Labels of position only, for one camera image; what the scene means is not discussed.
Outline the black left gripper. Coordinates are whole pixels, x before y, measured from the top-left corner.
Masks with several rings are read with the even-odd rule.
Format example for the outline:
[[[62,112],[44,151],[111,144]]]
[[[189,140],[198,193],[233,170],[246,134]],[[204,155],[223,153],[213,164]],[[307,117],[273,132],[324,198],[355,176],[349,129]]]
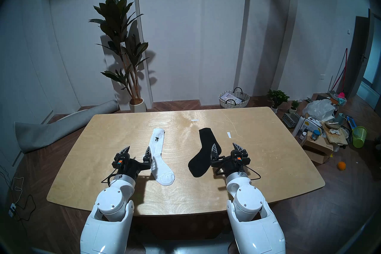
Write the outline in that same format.
[[[129,151],[130,146],[125,147],[122,151],[118,153],[119,156],[130,156]],[[150,170],[152,166],[152,154],[150,147],[148,146],[143,157],[143,162],[140,163],[135,159],[117,159],[116,160],[116,170],[117,175],[127,175],[133,180],[136,180],[139,173],[144,170]]]

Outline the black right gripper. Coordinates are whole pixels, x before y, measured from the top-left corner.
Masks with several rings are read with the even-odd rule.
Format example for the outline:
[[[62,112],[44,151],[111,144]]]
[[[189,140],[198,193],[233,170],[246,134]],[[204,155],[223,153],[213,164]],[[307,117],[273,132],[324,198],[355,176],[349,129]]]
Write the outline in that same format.
[[[240,153],[246,153],[246,150],[236,143],[233,143],[233,147]],[[243,176],[244,166],[249,164],[249,157],[244,157],[241,155],[220,157],[215,143],[212,145],[210,158],[211,167],[217,168],[214,172],[216,176],[225,175],[225,177],[228,177],[233,173],[238,173],[238,176]]]

